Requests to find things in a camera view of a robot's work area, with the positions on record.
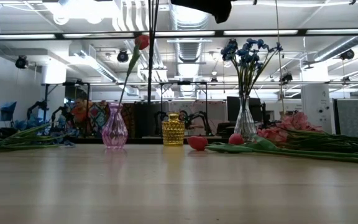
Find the fluorescent light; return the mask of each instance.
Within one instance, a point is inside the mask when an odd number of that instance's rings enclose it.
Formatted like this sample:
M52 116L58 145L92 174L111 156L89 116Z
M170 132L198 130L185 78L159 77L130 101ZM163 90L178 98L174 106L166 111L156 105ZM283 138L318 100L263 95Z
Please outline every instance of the fluorescent light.
M56 39L55 34L1 34L0 40Z
M279 30L280 35L295 35L298 30ZM223 35L277 35L277 30L230 30L224 31Z
M306 31L306 34L326 35L326 34L358 34L358 29L313 29Z
M105 33L105 34L63 34L67 39L87 39L87 38L109 38L109 37L134 37L133 33Z
M198 31L190 31L190 30L183 30L183 31L159 31L155 33L156 37L186 37L186 36L214 36L215 31L206 31L206 30L198 30Z
M181 40L167 40L167 43L211 43L212 40L206 39L199 39L199 40L188 40L188 39L181 39Z

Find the red tulip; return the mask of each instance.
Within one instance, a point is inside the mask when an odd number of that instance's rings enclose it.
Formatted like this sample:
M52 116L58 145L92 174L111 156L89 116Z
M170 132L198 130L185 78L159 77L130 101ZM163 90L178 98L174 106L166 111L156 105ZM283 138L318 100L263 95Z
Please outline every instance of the red tulip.
M229 144L240 145L243 143L244 143L244 140L242 139L241 134L232 134L229 138Z
M208 140L204 137L192 136L187 138L187 143L193 149L196 149L197 151L203 151L205 150L205 146L208 145Z
M136 37L135 44L140 44L139 50L143 50L149 46L149 37L147 35L140 35Z

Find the ceiling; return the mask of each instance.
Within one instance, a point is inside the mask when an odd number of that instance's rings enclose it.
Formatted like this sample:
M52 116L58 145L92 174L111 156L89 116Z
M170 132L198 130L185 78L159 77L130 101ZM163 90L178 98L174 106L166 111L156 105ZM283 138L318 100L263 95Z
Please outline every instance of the ceiling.
M41 1L35 2L30 6L33 9L45 10L45 6ZM135 9L134 1L124 1L125 5L132 4ZM274 3L274 1L263 1L267 3ZM278 1L279 4L319 4L319 3L336 3L348 2L347 0L338 1ZM211 30L225 30L225 29L276 29L277 15L274 6L265 6L258 4L256 6L250 5L252 1L243 0L236 1L233 4L231 15L229 19L217 24L214 17L210 16L206 29ZM160 9L158 12L157 30L171 30L172 23L170 12L168 9L168 0L160 1ZM53 21L53 14L49 11L31 11L32 9L25 4L5 4L0 5L0 28L1 33L34 33L34 32L94 32L94 31L116 31L112 26L111 18L103 19L99 24L90 24L85 19L70 19L65 25L57 25ZM357 28L358 27L358 1L354 5L338 5L338 6L323 6L323 7L278 7L278 27L279 29L301 29L301 28ZM305 55L312 57L315 52L318 52L325 47L333 44L335 41L341 39L340 36L334 37L281 37L280 43L284 48L282 52L283 58L279 60L279 56L273 56L273 59L260 76L258 81L266 81L271 78L276 78L278 81L280 72L277 70L281 65L290 62L296 56L306 53ZM245 43L247 38L237 38L239 44ZM177 57L175 56L174 44L167 42L168 39L157 39L158 51L160 53L163 65L167 68L167 78L175 78L178 76L177 72ZM200 60L200 69L198 78L196 80L209 80L212 77L211 72L216 71L219 81L234 82L236 81L236 70L233 66L225 67L221 60L220 50L227 44L228 38L210 38L210 42L204 44L202 49L202 57ZM118 63L116 60L119 49L127 49L124 40L76 40L81 42L82 46L92 45L97 51L97 59L104 63L108 69L115 72L117 76L123 77L128 68L127 63ZM275 45L278 41L277 37L264 38L265 43ZM93 68L87 65L78 65L73 62L73 57L70 57L67 52L71 40L43 40L43 41L5 41L1 42L1 49L4 54L9 54L9 49L47 49L50 52L62 57L69 64L68 77L77 77L91 82L101 82L102 76ZM353 47L352 50L356 56L353 60L345 61L345 66L342 68L342 61L338 59L329 59L329 79L337 79L339 81L344 74L354 73L358 71L358 46ZM299 80L301 73L300 64L295 60L291 63L291 67L286 70L291 71L294 80ZM130 82L140 82L137 75L131 75ZM221 86L211 86L211 88L222 88ZM271 88L279 88L279 86L270 86ZM101 90L115 90L108 88L99 88Z

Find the table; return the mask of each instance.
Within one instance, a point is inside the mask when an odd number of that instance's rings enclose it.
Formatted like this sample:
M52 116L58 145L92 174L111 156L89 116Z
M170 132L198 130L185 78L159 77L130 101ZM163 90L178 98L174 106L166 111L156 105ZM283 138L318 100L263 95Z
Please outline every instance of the table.
M4 152L0 223L358 224L358 164L160 145Z

